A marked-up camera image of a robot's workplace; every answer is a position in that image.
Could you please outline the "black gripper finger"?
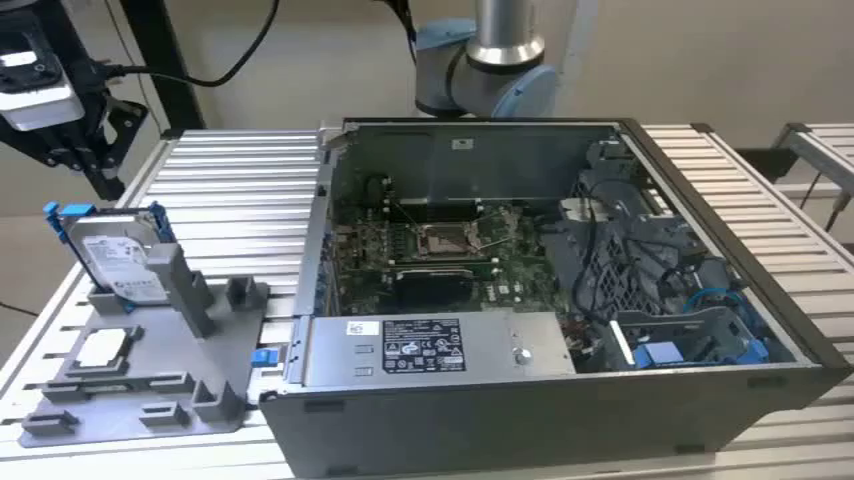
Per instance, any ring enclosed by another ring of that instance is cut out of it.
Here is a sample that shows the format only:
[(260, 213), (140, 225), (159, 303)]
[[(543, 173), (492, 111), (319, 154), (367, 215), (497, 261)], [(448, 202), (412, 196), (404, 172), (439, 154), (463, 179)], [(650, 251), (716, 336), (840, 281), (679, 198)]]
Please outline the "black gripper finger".
[(34, 130), (26, 133), (28, 156), (41, 164), (64, 165), (70, 170), (86, 169), (88, 146), (74, 130)]
[(86, 135), (86, 145), (93, 159), (85, 161), (85, 176), (100, 199), (118, 199), (125, 191), (118, 170), (148, 117), (148, 108), (106, 93), (101, 98), (94, 129)]

